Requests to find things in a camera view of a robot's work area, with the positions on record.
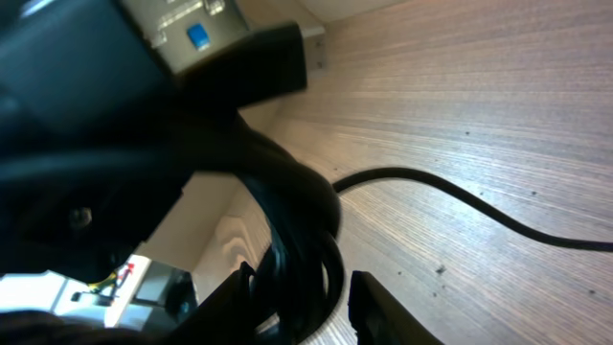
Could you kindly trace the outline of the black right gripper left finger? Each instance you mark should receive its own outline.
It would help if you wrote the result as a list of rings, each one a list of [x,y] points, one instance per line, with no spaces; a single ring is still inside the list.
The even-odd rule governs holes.
[[[166,338],[169,345],[244,345],[255,338],[249,278],[243,262],[184,322]]]

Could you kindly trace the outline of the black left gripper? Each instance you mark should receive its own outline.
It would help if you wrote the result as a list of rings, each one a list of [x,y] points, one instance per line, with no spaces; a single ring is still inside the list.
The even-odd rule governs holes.
[[[3,2],[2,273],[105,278],[194,173],[326,215],[328,183],[238,115],[306,85],[299,26],[232,1]]]

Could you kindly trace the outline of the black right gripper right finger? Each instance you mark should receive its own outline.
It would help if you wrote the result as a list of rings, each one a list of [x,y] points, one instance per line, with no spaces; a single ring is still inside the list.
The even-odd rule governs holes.
[[[358,345],[443,345],[370,272],[352,273],[348,306]]]

